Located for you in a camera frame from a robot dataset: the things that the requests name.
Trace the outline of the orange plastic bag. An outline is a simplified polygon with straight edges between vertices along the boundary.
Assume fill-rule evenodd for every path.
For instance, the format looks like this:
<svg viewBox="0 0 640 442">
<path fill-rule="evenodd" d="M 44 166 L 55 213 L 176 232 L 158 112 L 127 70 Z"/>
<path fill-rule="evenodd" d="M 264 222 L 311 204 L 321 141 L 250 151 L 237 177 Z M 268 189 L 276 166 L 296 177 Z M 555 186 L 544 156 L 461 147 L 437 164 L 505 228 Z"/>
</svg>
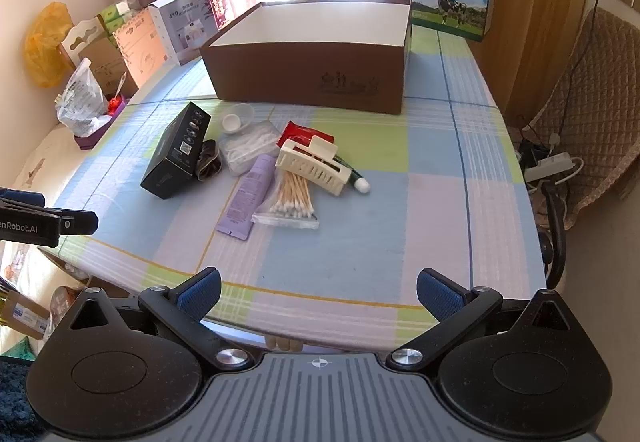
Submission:
<svg viewBox="0 0 640 442">
<path fill-rule="evenodd" d="M 63 80 L 67 64 L 58 47 L 73 26 L 66 4 L 55 1 L 45 6 L 27 29 L 23 60 L 37 87 L 54 88 Z"/>
</svg>

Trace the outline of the quilted brown chair cover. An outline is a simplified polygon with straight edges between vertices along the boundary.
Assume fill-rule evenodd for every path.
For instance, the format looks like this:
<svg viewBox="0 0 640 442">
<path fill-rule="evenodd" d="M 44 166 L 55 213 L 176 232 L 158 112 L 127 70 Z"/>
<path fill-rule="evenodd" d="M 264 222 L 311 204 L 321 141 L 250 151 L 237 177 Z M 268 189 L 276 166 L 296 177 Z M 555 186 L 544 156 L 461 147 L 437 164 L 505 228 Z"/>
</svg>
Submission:
<svg viewBox="0 0 640 442">
<path fill-rule="evenodd" d="M 639 28 L 597 8 L 587 15 L 570 62 L 533 118 L 547 141 L 584 166 L 563 182 L 565 226 L 609 190 L 625 197 L 639 181 Z"/>
</svg>

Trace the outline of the green white tube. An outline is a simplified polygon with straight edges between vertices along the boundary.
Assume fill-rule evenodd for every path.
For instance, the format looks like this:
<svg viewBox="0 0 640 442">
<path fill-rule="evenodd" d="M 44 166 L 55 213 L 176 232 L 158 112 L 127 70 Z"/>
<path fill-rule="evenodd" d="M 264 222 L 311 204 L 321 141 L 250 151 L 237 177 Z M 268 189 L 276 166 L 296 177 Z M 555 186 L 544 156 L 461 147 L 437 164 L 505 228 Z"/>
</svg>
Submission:
<svg viewBox="0 0 640 442">
<path fill-rule="evenodd" d="M 341 165 L 349 168 L 350 170 L 352 170 L 352 172 L 350 173 L 349 176 L 349 184 L 360 194 L 369 194 L 371 191 L 371 185 L 370 183 L 367 181 L 367 179 L 360 173 L 358 172 L 353 166 L 349 165 L 348 162 L 346 162 L 346 160 L 344 160 L 343 158 L 341 158 L 338 155 L 334 156 L 334 160 L 336 162 L 339 162 Z"/>
</svg>

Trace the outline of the pink printed box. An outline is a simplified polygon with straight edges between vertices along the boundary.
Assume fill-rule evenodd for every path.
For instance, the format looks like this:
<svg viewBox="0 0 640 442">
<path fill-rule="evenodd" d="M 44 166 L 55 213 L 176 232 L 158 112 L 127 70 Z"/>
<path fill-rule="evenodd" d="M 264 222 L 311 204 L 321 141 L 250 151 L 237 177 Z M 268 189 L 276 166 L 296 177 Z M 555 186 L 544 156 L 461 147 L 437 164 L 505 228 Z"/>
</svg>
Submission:
<svg viewBox="0 0 640 442">
<path fill-rule="evenodd" d="M 145 8 L 137 12 L 116 30 L 114 37 L 132 80 L 142 88 L 167 60 L 150 10 Z"/>
</svg>

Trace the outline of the cream hair claw clip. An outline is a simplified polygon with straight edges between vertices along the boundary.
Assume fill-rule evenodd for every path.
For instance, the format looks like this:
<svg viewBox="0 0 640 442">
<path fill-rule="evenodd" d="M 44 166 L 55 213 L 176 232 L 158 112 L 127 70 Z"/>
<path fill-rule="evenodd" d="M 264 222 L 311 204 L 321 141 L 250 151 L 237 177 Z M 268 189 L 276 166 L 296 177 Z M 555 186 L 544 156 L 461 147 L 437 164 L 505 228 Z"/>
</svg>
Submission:
<svg viewBox="0 0 640 442">
<path fill-rule="evenodd" d="M 308 145 L 287 139 L 280 147 L 276 167 L 301 176 L 334 196 L 340 196 L 352 169 L 335 159 L 337 146 L 313 136 Z"/>
</svg>

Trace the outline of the black shaver box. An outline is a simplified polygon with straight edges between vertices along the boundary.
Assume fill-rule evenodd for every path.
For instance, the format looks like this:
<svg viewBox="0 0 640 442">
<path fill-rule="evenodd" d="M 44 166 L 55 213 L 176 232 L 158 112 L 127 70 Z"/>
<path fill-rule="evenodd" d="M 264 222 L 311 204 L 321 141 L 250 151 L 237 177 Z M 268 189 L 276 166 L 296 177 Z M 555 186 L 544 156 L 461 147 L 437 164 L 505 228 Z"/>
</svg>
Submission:
<svg viewBox="0 0 640 442">
<path fill-rule="evenodd" d="M 140 186 L 168 199 L 188 185 L 195 176 L 210 116 L 190 102 L 168 124 L 154 150 Z"/>
</svg>

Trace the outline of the large brown cardboard box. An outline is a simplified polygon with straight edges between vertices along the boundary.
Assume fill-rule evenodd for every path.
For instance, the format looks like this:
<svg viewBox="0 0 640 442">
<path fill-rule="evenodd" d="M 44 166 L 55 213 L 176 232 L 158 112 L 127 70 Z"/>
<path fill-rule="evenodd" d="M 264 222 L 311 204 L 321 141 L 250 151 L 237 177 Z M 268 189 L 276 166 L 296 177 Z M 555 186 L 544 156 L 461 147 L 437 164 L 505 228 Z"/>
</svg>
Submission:
<svg viewBox="0 0 640 442">
<path fill-rule="evenodd" d="M 218 98 L 397 115 L 411 44 L 408 0 L 260 2 L 208 39 Z"/>
</svg>

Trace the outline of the red gift box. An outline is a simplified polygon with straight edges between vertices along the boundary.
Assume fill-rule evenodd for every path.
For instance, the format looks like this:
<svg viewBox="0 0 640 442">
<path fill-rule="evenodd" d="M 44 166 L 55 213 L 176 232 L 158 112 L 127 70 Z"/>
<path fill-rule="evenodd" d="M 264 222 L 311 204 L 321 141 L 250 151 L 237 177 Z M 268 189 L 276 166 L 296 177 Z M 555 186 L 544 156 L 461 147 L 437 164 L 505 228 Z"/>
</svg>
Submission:
<svg viewBox="0 0 640 442">
<path fill-rule="evenodd" d="M 209 0 L 218 29 L 227 25 L 229 20 L 228 0 Z"/>
</svg>

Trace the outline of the white humidifier box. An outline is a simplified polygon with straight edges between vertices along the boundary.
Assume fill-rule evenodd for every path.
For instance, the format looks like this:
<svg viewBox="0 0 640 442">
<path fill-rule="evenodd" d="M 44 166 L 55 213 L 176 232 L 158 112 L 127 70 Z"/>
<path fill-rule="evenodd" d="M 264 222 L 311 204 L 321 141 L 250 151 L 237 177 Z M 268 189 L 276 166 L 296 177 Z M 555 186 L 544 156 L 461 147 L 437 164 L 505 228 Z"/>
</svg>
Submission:
<svg viewBox="0 0 640 442">
<path fill-rule="evenodd" d="M 148 8 L 171 63 L 194 60 L 200 47 L 218 32 L 210 0 L 155 0 Z"/>
</svg>

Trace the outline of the purple tray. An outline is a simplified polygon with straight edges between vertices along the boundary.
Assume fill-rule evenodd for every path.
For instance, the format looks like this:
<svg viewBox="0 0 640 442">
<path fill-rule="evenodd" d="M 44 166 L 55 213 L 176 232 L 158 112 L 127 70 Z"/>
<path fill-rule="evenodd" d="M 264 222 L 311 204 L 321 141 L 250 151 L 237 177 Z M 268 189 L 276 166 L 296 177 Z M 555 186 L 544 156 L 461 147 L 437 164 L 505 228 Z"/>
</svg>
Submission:
<svg viewBox="0 0 640 442">
<path fill-rule="evenodd" d="M 93 134 L 90 134 L 90 136 L 86 136 L 85 138 L 74 136 L 74 141 L 76 142 L 78 147 L 81 150 L 92 150 L 93 147 L 95 147 L 96 144 L 100 142 L 100 139 L 104 137 L 104 134 L 108 131 L 108 129 L 111 128 L 112 124 L 114 124 L 119 115 L 124 111 L 127 103 L 127 100 L 122 100 L 122 102 L 119 103 L 119 106 L 114 111 L 114 114 L 110 116 L 110 119 L 102 127 L 93 132 Z"/>
</svg>

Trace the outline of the brown velvet scrunchie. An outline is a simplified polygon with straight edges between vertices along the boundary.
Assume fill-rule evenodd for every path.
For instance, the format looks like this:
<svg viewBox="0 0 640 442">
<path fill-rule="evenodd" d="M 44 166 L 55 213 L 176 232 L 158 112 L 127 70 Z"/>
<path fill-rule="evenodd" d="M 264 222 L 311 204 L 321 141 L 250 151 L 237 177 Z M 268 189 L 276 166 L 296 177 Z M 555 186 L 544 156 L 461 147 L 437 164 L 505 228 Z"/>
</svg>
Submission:
<svg viewBox="0 0 640 442">
<path fill-rule="evenodd" d="M 222 161 L 217 142 L 213 139 L 204 141 L 196 162 L 196 180 L 206 181 L 220 173 L 221 169 Z"/>
</svg>

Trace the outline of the bag of cotton swabs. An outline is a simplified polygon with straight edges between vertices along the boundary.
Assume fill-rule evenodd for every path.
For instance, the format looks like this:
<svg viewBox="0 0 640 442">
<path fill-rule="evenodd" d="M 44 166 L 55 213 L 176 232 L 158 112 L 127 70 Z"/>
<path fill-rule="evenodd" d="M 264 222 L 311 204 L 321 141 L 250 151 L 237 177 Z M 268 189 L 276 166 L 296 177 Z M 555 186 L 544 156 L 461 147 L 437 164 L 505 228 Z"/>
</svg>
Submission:
<svg viewBox="0 0 640 442">
<path fill-rule="evenodd" d="M 273 228 L 318 230 L 308 181 L 289 171 L 276 169 L 271 188 L 252 215 L 255 224 Z"/>
</svg>

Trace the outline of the red snack packet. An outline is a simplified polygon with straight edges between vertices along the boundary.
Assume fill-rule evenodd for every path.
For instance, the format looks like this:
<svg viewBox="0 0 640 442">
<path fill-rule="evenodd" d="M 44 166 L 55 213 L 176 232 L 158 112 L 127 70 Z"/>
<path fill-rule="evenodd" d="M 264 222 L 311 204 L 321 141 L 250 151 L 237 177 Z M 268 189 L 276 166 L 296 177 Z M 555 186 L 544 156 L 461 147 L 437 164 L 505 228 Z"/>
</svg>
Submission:
<svg viewBox="0 0 640 442">
<path fill-rule="evenodd" d="M 318 136 L 329 143 L 334 142 L 334 136 L 331 136 L 330 134 L 326 134 L 314 128 L 303 127 L 293 121 L 289 121 L 285 126 L 280 139 L 278 139 L 277 146 L 281 147 L 286 140 L 293 140 L 299 144 L 308 146 L 314 136 Z"/>
</svg>

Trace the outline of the clear plastic bag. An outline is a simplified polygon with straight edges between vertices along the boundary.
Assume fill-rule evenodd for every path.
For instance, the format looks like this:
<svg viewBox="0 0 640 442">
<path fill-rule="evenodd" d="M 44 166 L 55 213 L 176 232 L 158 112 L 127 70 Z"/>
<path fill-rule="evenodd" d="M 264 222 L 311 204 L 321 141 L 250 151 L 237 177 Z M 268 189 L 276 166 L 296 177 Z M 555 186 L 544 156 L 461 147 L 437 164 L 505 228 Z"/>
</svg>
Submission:
<svg viewBox="0 0 640 442">
<path fill-rule="evenodd" d="M 107 99 L 88 58 L 80 61 L 54 106 L 58 121 L 80 138 L 90 136 L 110 119 Z"/>
</svg>

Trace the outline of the purple cosmetic tube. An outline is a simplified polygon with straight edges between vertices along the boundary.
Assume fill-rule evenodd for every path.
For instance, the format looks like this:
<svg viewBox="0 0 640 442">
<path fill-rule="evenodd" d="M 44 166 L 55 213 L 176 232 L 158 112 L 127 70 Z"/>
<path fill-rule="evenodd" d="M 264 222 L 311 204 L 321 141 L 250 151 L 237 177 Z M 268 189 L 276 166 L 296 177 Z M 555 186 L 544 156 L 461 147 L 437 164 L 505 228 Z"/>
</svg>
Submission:
<svg viewBox="0 0 640 442">
<path fill-rule="evenodd" d="M 247 240 L 254 222 L 252 217 L 262 204 L 270 188 L 276 168 L 276 158 L 268 154 L 259 155 L 252 168 L 241 178 L 230 204 L 216 225 L 216 231 Z"/>
</svg>

